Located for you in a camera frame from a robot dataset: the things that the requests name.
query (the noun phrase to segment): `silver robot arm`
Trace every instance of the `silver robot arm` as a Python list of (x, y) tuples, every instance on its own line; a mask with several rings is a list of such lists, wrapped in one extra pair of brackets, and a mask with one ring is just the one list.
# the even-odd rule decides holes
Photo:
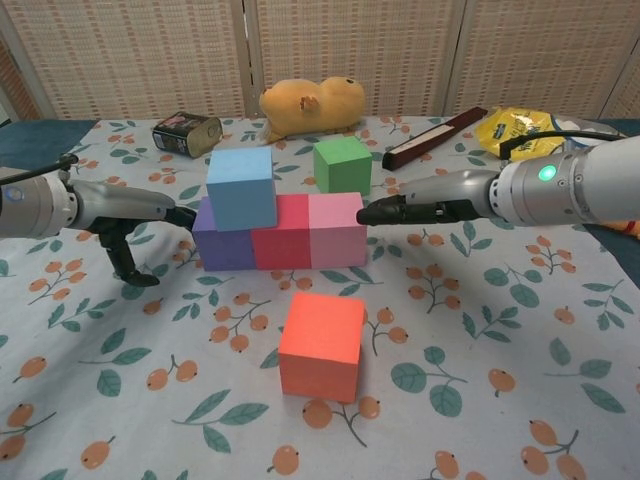
[(514, 225), (640, 219), (640, 137), (519, 163), (415, 180), (357, 214), (363, 225), (502, 218)]
[(136, 286), (159, 280), (136, 270), (126, 236), (141, 223), (164, 221), (191, 231), (195, 212), (172, 198), (139, 188), (70, 180), (78, 161), (63, 155), (43, 174), (0, 168), (0, 238), (46, 238), (63, 228), (98, 234), (116, 274)]

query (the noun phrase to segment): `tin can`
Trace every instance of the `tin can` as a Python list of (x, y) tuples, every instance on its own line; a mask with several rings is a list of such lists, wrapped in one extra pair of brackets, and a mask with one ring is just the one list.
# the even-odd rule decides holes
[(217, 117), (176, 112), (153, 129), (153, 141), (160, 150), (192, 158), (210, 152), (222, 138), (222, 123)]

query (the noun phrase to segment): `purple block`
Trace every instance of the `purple block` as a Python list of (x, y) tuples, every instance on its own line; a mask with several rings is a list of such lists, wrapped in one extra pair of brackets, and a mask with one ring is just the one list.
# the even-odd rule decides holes
[(208, 196), (200, 201), (193, 224), (193, 239), (207, 272), (256, 268), (251, 230), (217, 231)]

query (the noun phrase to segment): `red block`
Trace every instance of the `red block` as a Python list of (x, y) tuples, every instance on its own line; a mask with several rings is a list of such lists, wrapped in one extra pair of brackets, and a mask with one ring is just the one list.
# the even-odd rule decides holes
[(278, 225), (251, 231), (256, 268), (311, 268), (309, 195), (277, 195), (276, 207)]
[(364, 315), (361, 299), (297, 292), (278, 347), (282, 392), (355, 402)]

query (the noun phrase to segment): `woven panel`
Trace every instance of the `woven panel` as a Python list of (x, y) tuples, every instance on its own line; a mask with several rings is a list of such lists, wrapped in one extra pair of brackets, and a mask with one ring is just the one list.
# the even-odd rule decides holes
[(243, 113), (227, 1), (3, 1), (60, 118)]
[(9, 98), (20, 120), (37, 120), (40, 112), (14, 65), (6, 45), (0, 41), (0, 88)]
[(520, 105), (597, 117), (638, 19), (638, 0), (478, 0), (451, 110)]
[(640, 51), (636, 54), (635, 67), (606, 115), (610, 118), (640, 118)]
[(257, 6), (265, 86), (350, 76), (365, 88), (367, 114), (440, 114), (436, 95), (448, 81), (447, 49), (455, 48), (447, 45), (454, 2), (257, 0)]

